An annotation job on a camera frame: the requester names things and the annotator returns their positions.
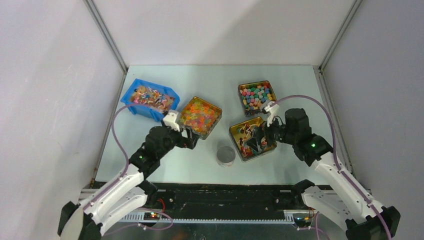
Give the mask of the gold tin with lollipops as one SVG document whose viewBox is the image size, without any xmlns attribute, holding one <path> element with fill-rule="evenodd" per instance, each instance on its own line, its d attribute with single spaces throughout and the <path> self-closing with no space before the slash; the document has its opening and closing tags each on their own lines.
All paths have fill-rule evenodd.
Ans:
<svg viewBox="0 0 424 240">
<path fill-rule="evenodd" d="M 250 146 L 248 146 L 247 140 L 252 138 L 254 127 L 259 127 L 263 122 L 264 120 L 258 116 L 229 127 L 229 136 L 243 163 L 247 163 L 260 156 L 266 155 L 274 151 L 277 147 L 276 141 L 271 146 L 267 146 L 265 138 L 261 140 L 260 146 L 262 149 L 259 151 L 253 150 Z"/>
</svg>

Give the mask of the white jar lid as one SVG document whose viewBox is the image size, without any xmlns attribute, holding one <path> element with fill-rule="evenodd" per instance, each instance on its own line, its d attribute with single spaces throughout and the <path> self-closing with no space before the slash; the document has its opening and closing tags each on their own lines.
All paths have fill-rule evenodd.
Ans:
<svg viewBox="0 0 424 240">
<path fill-rule="evenodd" d="M 216 152 L 216 158 L 220 160 L 224 159 L 235 159 L 236 152 L 230 146 L 222 146 Z"/>
</svg>

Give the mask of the clear plastic jar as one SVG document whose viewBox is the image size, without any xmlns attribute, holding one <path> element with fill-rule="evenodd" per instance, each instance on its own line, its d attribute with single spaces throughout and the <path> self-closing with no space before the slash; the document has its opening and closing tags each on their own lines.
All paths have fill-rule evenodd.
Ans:
<svg viewBox="0 0 424 240">
<path fill-rule="evenodd" d="M 219 158 L 217 159 L 218 165 L 221 166 L 221 167 L 224 167 L 224 168 L 231 167 L 234 164 L 234 162 L 235 162 L 235 159 L 234 158 L 223 159 L 223 160 L 221 160 Z"/>
</svg>

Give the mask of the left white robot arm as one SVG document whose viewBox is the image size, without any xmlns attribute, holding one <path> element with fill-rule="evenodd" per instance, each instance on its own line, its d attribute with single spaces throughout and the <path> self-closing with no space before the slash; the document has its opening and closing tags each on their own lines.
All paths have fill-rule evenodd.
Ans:
<svg viewBox="0 0 424 240">
<path fill-rule="evenodd" d="M 175 147 L 194 149 L 199 135 L 191 129 L 174 130 L 155 126 L 141 147 L 118 175 L 91 196 L 62 209 L 57 234 L 62 240 L 100 240 L 106 232 L 135 209 L 153 208 L 158 202 L 157 187 L 147 178 L 160 166 L 161 158 Z"/>
</svg>

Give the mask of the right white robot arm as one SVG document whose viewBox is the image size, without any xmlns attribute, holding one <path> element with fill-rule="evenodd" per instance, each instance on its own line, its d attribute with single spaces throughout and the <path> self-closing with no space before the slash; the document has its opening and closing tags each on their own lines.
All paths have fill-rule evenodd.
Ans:
<svg viewBox="0 0 424 240">
<path fill-rule="evenodd" d="M 401 218 L 393 206 L 385 207 L 376 200 L 339 160 L 336 150 L 322 136 L 312 132 L 309 118 L 302 108 L 285 112 L 279 122 L 278 106 L 266 106 L 262 112 L 267 121 L 255 127 L 247 145 L 254 151 L 264 149 L 262 143 L 280 142 L 291 145 L 297 158 L 322 176 L 339 197 L 329 197 L 310 180 L 294 186 L 291 204 L 317 210 L 337 224 L 349 240 L 391 240 Z"/>
</svg>

